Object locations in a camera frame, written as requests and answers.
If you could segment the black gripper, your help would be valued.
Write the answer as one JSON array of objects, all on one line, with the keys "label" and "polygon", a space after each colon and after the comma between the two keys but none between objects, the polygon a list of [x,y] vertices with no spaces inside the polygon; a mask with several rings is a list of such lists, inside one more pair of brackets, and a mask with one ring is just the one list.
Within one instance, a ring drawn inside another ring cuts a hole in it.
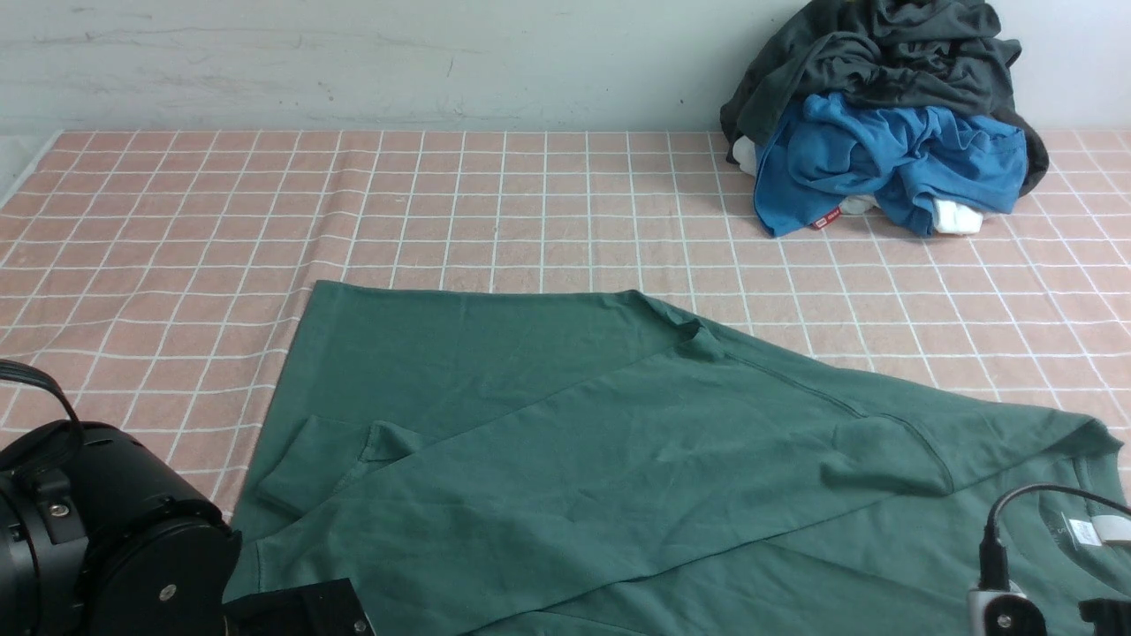
[{"label": "black gripper", "polygon": [[223,611],[226,635],[375,635],[349,579],[251,594]]},{"label": "black gripper", "polygon": [[1090,599],[1078,604],[1083,624],[1090,624],[1095,636],[1130,636],[1130,601]]}]

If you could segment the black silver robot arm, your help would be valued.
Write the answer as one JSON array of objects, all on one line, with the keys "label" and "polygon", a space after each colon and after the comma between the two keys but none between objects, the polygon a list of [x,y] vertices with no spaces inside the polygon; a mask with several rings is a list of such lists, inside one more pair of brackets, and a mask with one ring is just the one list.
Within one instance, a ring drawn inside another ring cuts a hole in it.
[{"label": "black silver robot arm", "polygon": [[1126,635],[1090,418],[307,420],[248,541],[144,444],[3,454],[8,635]]}]

